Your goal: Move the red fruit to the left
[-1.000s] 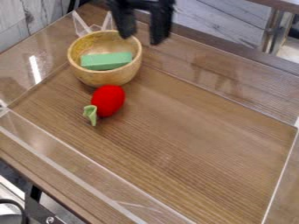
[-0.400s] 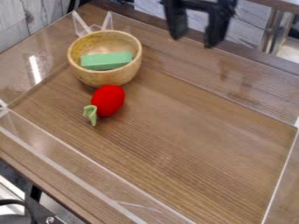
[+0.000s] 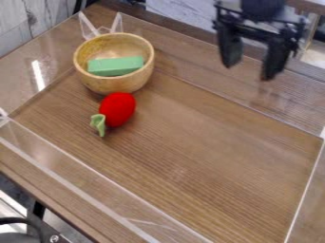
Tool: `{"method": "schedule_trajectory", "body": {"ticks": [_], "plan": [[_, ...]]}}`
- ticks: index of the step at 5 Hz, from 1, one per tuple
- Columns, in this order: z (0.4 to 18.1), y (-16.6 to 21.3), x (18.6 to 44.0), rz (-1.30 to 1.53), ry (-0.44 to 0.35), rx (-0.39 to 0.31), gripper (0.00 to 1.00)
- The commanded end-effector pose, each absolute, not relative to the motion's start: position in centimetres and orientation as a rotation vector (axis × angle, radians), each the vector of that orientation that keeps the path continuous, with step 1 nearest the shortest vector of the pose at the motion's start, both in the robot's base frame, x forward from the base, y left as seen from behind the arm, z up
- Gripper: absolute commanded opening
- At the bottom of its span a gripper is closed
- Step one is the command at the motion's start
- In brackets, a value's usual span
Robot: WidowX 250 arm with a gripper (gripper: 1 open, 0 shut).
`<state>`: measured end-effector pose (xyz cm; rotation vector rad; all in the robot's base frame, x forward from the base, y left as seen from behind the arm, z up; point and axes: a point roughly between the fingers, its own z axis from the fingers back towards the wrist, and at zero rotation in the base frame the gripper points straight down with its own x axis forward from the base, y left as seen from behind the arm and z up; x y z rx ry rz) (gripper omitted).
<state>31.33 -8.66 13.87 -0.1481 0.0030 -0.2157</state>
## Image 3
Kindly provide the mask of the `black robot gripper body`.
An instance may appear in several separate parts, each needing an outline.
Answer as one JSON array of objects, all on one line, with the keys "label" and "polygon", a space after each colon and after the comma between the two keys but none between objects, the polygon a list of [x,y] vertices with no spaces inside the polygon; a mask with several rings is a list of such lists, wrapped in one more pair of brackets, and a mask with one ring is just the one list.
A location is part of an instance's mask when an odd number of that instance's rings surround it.
[{"label": "black robot gripper body", "polygon": [[236,29],[241,39],[246,38],[265,45],[268,37],[281,37],[291,41],[291,55],[296,55],[307,18],[288,12],[287,0],[240,0],[237,7],[224,0],[216,0],[213,6],[216,9],[213,28],[216,30],[217,23],[221,22]]}]

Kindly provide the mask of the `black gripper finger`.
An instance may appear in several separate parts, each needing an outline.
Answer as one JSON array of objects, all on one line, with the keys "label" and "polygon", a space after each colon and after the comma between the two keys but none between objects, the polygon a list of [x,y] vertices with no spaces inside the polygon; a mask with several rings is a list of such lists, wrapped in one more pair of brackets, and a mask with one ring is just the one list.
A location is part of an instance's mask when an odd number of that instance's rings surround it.
[{"label": "black gripper finger", "polygon": [[287,67],[292,44],[289,40],[277,36],[268,37],[265,43],[267,53],[263,59],[261,79],[268,82],[276,78]]},{"label": "black gripper finger", "polygon": [[236,33],[236,29],[221,22],[217,23],[217,38],[222,64],[232,68],[242,58],[242,39]]}]

